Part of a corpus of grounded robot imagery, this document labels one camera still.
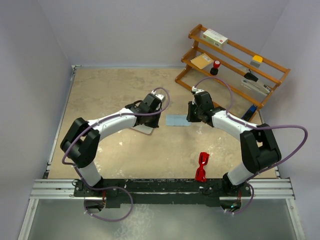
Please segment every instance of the wooden shelf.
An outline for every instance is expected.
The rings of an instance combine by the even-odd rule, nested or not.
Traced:
[[[232,86],[232,85],[229,85],[231,90],[233,92],[235,92],[236,94],[240,95],[241,97],[243,97],[244,99],[250,101],[251,103],[253,103],[255,106],[257,106],[257,111],[259,111],[265,104],[266,102],[269,100],[269,98],[271,97],[271,95],[273,94],[273,92],[276,90],[277,87],[279,87],[281,85],[281,83],[285,80],[285,78],[288,76],[289,72],[290,72],[290,69],[289,68],[285,68],[281,65],[279,65],[278,63],[275,63],[265,57],[262,56],[262,62],[281,71],[282,73],[284,73],[282,75],[282,77],[280,79],[277,79],[273,76],[271,76],[270,74],[242,61],[241,59],[233,56],[232,54],[210,44],[209,42],[207,42],[206,40],[203,39],[203,32],[206,31],[207,28],[203,27],[201,24],[197,25],[194,29],[191,30],[191,32],[189,33],[188,37],[190,39],[193,39],[194,42],[193,42],[193,45],[192,45],[192,48],[182,57],[181,59],[181,62],[185,63],[186,64],[186,67],[184,68],[184,70],[176,77],[175,81],[177,83],[179,83],[180,85],[182,85],[183,87],[187,88],[188,90],[191,89],[191,86],[189,86],[188,84],[186,84],[185,82],[183,82],[181,80],[181,78],[184,77],[184,75],[191,69],[195,69],[203,74],[205,74],[206,76],[209,76],[209,77],[213,77],[213,75],[210,74],[210,72],[206,71],[205,69],[200,69],[198,68],[197,66],[195,66],[194,64],[191,63],[191,59],[193,59],[194,57],[197,56],[197,53],[205,53],[207,54],[211,59],[213,59],[214,61],[215,60],[218,60],[220,61],[220,63],[227,67],[228,69],[234,71],[235,73],[239,74],[240,76],[244,76],[246,73],[241,71],[240,69],[234,67],[233,65],[231,65],[230,63],[218,58],[217,56],[213,55],[212,53],[202,49],[199,47],[199,44],[203,44],[207,47],[209,47],[211,50],[214,50],[222,55],[224,55],[225,57],[231,59],[232,61],[238,63],[238,64],[241,64],[242,66],[244,66],[246,69],[250,69],[252,72],[255,72],[257,74],[259,74],[260,76],[270,80],[271,82],[275,83],[274,84],[274,87],[270,87],[272,90],[271,92],[264,98],[264,100],[262,102],[254,99],[253,97],[245,94],[244,92],[242,92],[241,90],[237,89],[235,86]],[[240,44],[234,42],[234,41],[231,41],[230,39],[228,39],[228,42],[227,44],[229,44],[230,46],[250,55],[250,56],[255,56],[255,55],[259,55],[247,48],[245,48],[244,46],[241,46]],[[220,80],[218,79],[215,79],[213,78],[216,82],[222,84],[222,85],[225,85],[223,82],[221,82]]]
[[[191,48],[191,54],[192,54],[192,51],[197,52],[197,48]],[[182,58],[181,61],[182,61],[183,63],[189,65],[190,67],[198,70],[200,73],[203,73],[203,74],[207,75],[208,77],[214,77],[214,76],[212,76],[212,75],[210,74],[210,72],[208,72],[208,71],[206,71],[206,70],[204,70],[204,69],[198,68],[198,67],[197,67],[196,65],[194,65],[190,60],[188,60],[188,58],[186,58],[186,57],[185,57],[185,58]],[[222,81],[220,81],[220,80],[217,79],[217,78],[213,78],[213,80],[215,80],[216,82],[220,83],[220,84],[223,85],[223,86],[226,86]],[[247,99],[248,101],[250,101],[250,102],[253,103],[254,105],[262,108],[262,104],[261,104],[260,102],[258,102],[257,100],[255,100],[254,98],[252,98],[252,97],[244,94],[242,91],[236,89],[236,88],[235,88],[234,86],[232,86],[231,84],[229,84],[229,87],[230,87],[230,89],[231,89],[234,93],[239,94],[240,96],[242,96],[243,98]]]

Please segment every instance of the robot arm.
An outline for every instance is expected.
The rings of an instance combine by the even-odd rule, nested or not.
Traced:
[[[262,169],[281,160],[281,153],[272,130],[257,130],[247,127],[248,122],[232,116],[244,125],[231,120],[222,107],[214,107],[210,94],[202,89],[192,88],[194,100],[188,103],[187,120],[204,122],[221,129],[240,141],[242,162],[223,176],[228,189],[232,189]],[[254,127],[267,127],[267,124]]]
[[[94,159],[96,157],[99,142],[123,129],[135,129],[137,126],[143,126],[143,128],[148,129],[158,128],[160,113],[151,116],[136,116],[135,114],[155,113],[161,109],[164,101],[164,95],[152,92],[149,93],[144,100],[129,104],[120,111],[103,118],[89,121],[84,120],[82,117],[77,118],[62,140],[60,148],[63,152],[66,152],[71,143],[82,131],[89,126],[98,123],[84,135],[84,139],[79,139],[76,142],[68,154],[68,157],[75,163],[78,171],[86,182],[91,187],[98,187],[102,177],[98,173]]]

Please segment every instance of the white wall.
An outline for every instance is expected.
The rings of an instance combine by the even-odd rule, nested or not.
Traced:
[[[199,23],[259,52],[288,0],[38,0],[72,64],[179,66]]]
[[[264,108],[271,125],[299,124],[309,131],[305,146],[280,166],[291,177],[307,237],[319,239],[320,228],[320,2],[290,0],[261,54],[292,71]],[[302,140],[302,131],[275,132],[283,156]]]
[[[0,239],[17,239],[72,74],[37,0],[0,1]]]

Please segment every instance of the blue cloth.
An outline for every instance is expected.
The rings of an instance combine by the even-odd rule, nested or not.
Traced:
[[[190,126],[191,122],[187,121],[187,115],[166,115],[165,124],[167,126]]]

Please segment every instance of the white box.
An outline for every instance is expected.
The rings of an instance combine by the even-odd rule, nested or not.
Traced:
[[[209,28],[203,33],[203,39],[219,49],[222,49],[228,42],[228,38]]]

